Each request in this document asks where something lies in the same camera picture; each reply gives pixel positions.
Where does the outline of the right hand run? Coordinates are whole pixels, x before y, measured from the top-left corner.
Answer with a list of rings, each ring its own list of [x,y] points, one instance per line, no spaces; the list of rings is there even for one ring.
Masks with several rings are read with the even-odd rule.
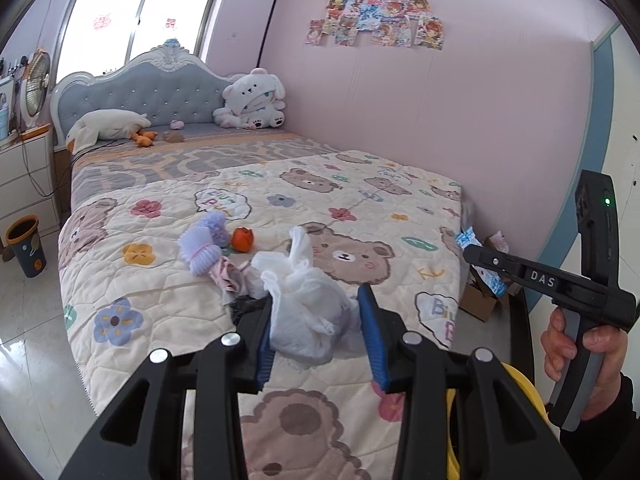
[[[560,308],[550,315],[548,328],[541,334],[544,348],[544,371],[554,382],[561,379],[567,360],[576,356],[574,341],[564,334],[565,318]],[[628,336],[612,326],[599,326],[588,330],[582,337],[584,347],[603,356],[600,373],[589,401],[582,412],[582,420],[592,419],[605,412],[617,399],[622,384],[622,372],[628,348]]]

